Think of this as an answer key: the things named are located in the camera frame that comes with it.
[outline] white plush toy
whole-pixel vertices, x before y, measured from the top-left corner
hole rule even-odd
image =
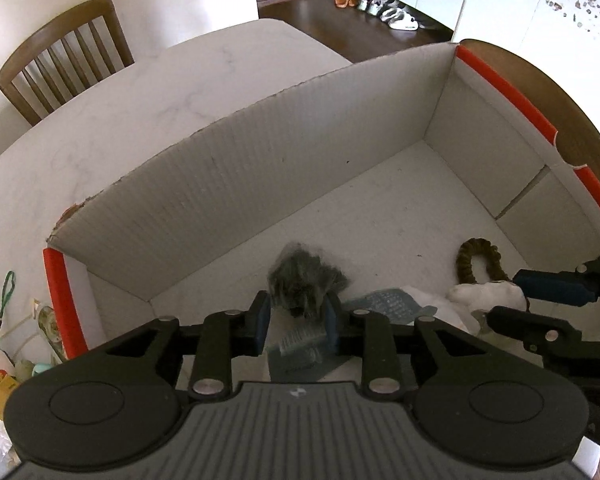
[[[519,286],[511,282],[461,283],[446,293],[452,303],[464,306],[480,323],[481,332],[490,329],[484,315],[494,306],[526,311],[526,298]]]

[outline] plush toy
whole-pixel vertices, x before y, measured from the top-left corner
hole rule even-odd
[[[340,293],[347,285],[349,280],[340,269],[298,243],[285,247],[269,273],[274,305],[294,317],[322,319],[320,308],[327,292]]]
[[[464,306],[480,323],[481,333],[490,332],[485,316],[494,306],[506,306],[523,312],[527,308],[522,289],[511,282],[461,283],[452,286],[446,298]]]

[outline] wooden floor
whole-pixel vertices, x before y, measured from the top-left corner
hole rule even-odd
[[[259,13],[261,18],[287,22],[351,62],[451,39],[448,29],[393,30],[355,7],[339,9],[333,0],[292,0],[263,7]]]

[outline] chair slat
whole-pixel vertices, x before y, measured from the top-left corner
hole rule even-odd
[[[42,120],[42,117],[31,107],[13,82],[7,83],[2,91],[31,126],[35,126]]]
[[[74,34],[75,34],[76,40],[78,40],[78,44],[80,45],[80,48],[82,49],[82,53],[84,54],[84,57],[87,60],[87,63],[89,65],[89,67],[91,68],[91,71],[93,72],[93,75],[96,76],[96,79],[98,81],[102,81],[102,79],[103,79],[102,74],[100,73],[100,70],[98,69],[98,66],[96,65],[96,62],[93,59],[93,55],[91,54],[89,47],[87,46],[86,42],[84,41],[82,34],[80,33],[80,31],[77,28],[74,30]]]
[[[74,82],[71,81],[71,79],[69,78],[69,75],[66,72],[66,70],[64,69],[64,66],[62,66],[62,63],[61,63],[60,59],[58,58],[58,54],[56,54],[56,51],[54,50],[54,48],[52,46],[50,46],[46,51],[51,56],[51,61],[54,62],[54,66],[56,67],[56,70],[58,70],[58,73],[60,74],[60,77],[62,78],[62,82],[64,82],[64,84],[66,85],[69,92],[71,92],[71,95],[76,97],[78,95],[78,91],[75,89]]]
[[[51,106],[51,103],[47,100],[45,95],[42,93],[42,90],[38,86],[38,83],[33,81],[33,78],[31,77],[31,74],[29,74],[27,67],[24,67],[22,69],[22,75],[24,76],[24,79],[27,80],[27,83],[29,83],[29,86],[33,90],[33,93],[36,95],[38,100],[42,103],[43,107],[45,107],[45,110],[47,112],[49,112],[50,114],[53,113],[54,108]]]
[[[89,30],[91,31],[91,35],[93,36],[93,41],[96,42],[96,46],[98,47],[98,52],[102,56],[104,60],[104,64],[107,65],[107,70],[109,70],[110,74],[115,74],[116,69],[113,67],[113,63],[111,62],[111,58],[109,57],[109,53],[107,49],[104,47],[104,43],[102,43],[102,38],[98,33],[98,29],[93,24],[93,22],[89,22]]]
[[[103,15],[104,21],[107,24],[107,29],[113,40],[113,44],[116,46],[120,59],[124,66],[130,66],[134,63],[134,57],[131,55],[131,50],[126,42],[125,35],[122,32],[122,27],[118,21],[118,17],[115,12],[108,12]]]
[[[85,88],[90,88],[91,83],[89,83],[87,76],[84,74],[84,70],[80,66],[78,58],[75,57],[75,53],[69,45],[69,42],[66,40],[66,38],[61,38],[60,42],[62,43],[62,46],[64,46],[64,51],[69,57],[69,61],[71,61],[71,65],[74,67],[75,73],[77,73],[78,78],[80,78],[80,81],[82,82]]]
[[[53,80],[53,78],[51,77],[51,74],[48,72],[48,70],[46,69],[45,65],[42,63],[42,60],[40,59],[40,56],[38,56],[33,61],[36,63],[36,66],[38,67],[38,70],[40,70],[40,73],[42,74],[42,79],[45,80],[45,83],[49,87],[49,89],[51,90],[51,93],[54,95],[54,97],[56,99],[58,99],[58,102],[61,105],[65,104],[66,103],[66,99],[61,94],[60,90],[58,89],[58,86],[56,86],[56,82]]]

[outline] green lanyard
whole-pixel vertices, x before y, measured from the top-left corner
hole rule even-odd
[[[7,290],[9,281],[11,280],[11,288]],[[13,289],[16,288],[16,273],[10,270],[7,272],[7,277],[4,279],[4,285],[2,286],[2,306],[0,307],[0,329],[2,327],[2,316],[4,316],[4,308],[9,303]]]

